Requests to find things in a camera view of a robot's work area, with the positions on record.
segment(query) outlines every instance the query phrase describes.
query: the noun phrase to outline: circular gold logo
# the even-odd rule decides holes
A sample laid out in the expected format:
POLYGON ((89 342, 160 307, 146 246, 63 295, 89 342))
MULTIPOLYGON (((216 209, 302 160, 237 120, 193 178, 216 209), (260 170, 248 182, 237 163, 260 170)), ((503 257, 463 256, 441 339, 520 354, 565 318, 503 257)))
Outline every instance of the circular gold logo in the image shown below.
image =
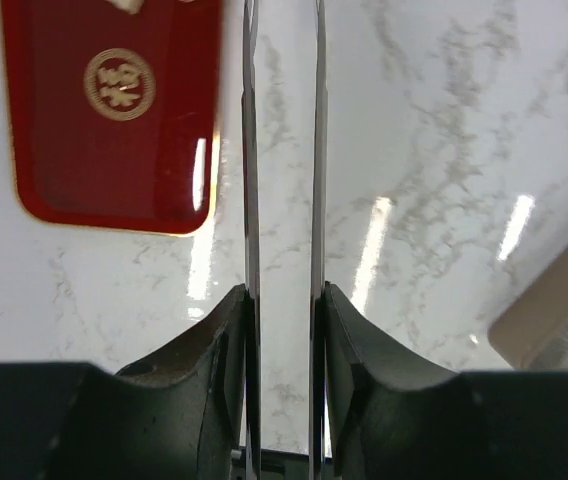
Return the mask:
POLYGON ((150 108, 155 99, 155 79, 138 54, 111 48, 95 55, 86 66, 84 91, 98 113, 125 122, 150 108))

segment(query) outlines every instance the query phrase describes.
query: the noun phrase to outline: red box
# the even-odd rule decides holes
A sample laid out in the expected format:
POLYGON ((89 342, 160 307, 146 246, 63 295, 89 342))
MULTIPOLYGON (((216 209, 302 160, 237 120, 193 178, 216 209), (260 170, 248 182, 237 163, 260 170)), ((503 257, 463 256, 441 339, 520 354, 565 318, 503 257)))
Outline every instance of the red box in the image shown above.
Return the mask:
POLYGON ((17 192, 47 222, 168 234, 214 210, 222 0, 2 0, 17 192))

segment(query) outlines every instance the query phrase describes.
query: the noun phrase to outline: marble countertop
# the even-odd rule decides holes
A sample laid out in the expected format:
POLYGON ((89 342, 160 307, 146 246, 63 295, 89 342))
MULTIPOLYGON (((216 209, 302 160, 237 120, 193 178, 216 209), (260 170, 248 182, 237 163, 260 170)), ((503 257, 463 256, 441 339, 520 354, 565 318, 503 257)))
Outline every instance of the marble countertop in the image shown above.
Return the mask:
MULTIPOLYGON (((114 371, 243 282, 239 46, 228 0, 220 194, 171 238, 18 205, 0 48, 0 360, 114 371)), ((314 2, 264 0, 256 51, 263 441, 305 451, 314 2)), ((568 0, 329 1, 327 279, 450 368, 568 244, 568 0)))

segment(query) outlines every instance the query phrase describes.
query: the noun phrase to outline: gold trim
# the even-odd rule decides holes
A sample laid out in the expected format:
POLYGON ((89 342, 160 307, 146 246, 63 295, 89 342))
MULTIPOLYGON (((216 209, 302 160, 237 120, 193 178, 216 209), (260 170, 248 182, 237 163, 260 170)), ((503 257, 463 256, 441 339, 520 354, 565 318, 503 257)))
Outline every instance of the gold trim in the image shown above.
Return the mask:
POLYGON ((217 81, 217 105, 215 107, 215 120, 213 121, 213 135, 212 135, 212 146, 211 146, 211 178, 210 178, 210 195, 209 195, 209 203, 208 203, 208 213, 206 214, 206 218, 202 222, 202 224, 197 227, 195 230, 189 233, 166 233, 166 232, 157 232, 151 230, 133 230, 129 228, 119 228, 119 227, 98 227, 95 225, 71 225, 69 223, 57 223, 57 222, 49 222, 46 220, 42 220, 41 218, 35 216, 31 213, 28 208, 22 202, 20 198, 20 194, 17 187, 17 165, 15 163, 15 149, 14 149, 14 142, 13 142, 13 118, 11 116, 11 95, 8 88, 8 74, 6 68, 6 48, 5 48, 5 41, 4 41, 4 19, 2 15, 2 0, 0 0, 0 56, 2 65, 4 67, 4 75, 3 75, 3 83, 4 83, 4 95, 6 96, 6 120, 8 126, 8 140, 9 140, 9 150, 10 150, 10 159, 11 161, 11 169, 12 176, 13 176, 13 193, 15 194, 15 198, 17 200, 17 204, 22 207, 22 211, 26 214, 27 217, 30 217, 36 223, 40 223, 46 227, 62 227, 62 228, 69 228, 69 229, 87 229, 87 230, 97 230, 97 231, 106 231, 106 232, 115 232, 115 233, 122 233, 122 234, 147 234, 147 235, 156 235, 156 236, 164 236, 164 237, 175 237, 175 238, 188 238, 194 237, 201 229, 203 229, 209 222, 213 221, 213 217, 215 216, 215 212, 217 209, 217 194, 218 194, 218 174, 219 174, 219 163, 220 163, 220 110, 223 100, 222 95, 222 61, 225 59, 223 58, 223 48, 224 48, 224 38, 225 38, 225 24, 224 18, 226 16, 226 7, 222 4, 222 20, 221 20, 221 35, 220 35, 220 65, 218 68, 218 72, 220 75, 218 76, 217 81))
MULTIPOLYGON (((111 85, 110 88, 116 88, 116 91, 113 93, 113 95, 115 95, 116 93, 118 95, 130 95, 126 91, 127 86, 128 85, 121 85, 120 87, 116 87, 114 85, 111 85)), ((126 122, 128 120, 133 120, 144 115, 153 104, 153 100, 155 100, 155 77, 153 76, 151 67, 137 53, 125 48, 109 48, 108 50, 104 50, 103 52, 98 53, 91 59, 90 62, 88 62, 86 70, 84 71, 84 93, 86 94, 88 103, 95 109, 95 111, 97 111, 97 113, 108 118, 109 120, 126 122), (104 95, 102 95, 95 86, 95 76, 98 75, 98 71, 102 67, 104 62, 115 59, 124 60, 125 62, 131 63, 139 68, 139 75, 144 81, 142 85, 143 89, 140 95, 142 99, 140 100, 140 103, 131 110, 120 111, 108 106, 104 102, 104 95)))

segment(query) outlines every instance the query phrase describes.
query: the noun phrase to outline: beige object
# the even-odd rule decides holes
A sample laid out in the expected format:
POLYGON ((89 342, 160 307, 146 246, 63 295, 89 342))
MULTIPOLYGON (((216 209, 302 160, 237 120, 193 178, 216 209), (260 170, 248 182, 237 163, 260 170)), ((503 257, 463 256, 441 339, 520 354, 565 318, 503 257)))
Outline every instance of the beige object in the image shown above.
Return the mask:
POLYGON ((493 324, 489 340, 515 368, 568 369, 568 248, 493 324))
POLYGON ((142 4, 144 0, 107 0, 115 5, 120 10, 124 10, 125 12, 130 13, 131 15, 135 15, 137 12, 140 11, 142 8, 142 4))

